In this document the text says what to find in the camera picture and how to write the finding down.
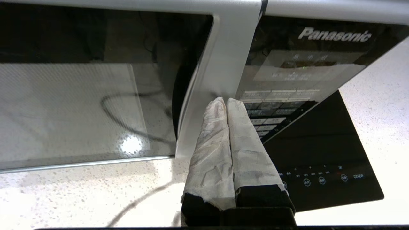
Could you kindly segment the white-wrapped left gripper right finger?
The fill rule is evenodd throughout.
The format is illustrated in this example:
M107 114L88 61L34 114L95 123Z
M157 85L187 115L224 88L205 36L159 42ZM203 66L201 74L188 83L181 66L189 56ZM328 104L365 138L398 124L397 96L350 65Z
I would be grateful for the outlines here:
M267 154L244 103L227 101L236 208L228 226L295 226L295 207Z

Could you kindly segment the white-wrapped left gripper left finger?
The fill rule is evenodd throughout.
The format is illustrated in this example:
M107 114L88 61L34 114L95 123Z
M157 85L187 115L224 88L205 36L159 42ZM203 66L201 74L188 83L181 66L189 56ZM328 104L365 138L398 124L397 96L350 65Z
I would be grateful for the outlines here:
M220 213L236 207L227 109L222 97L206 107L181 204L183 226L218 226Z

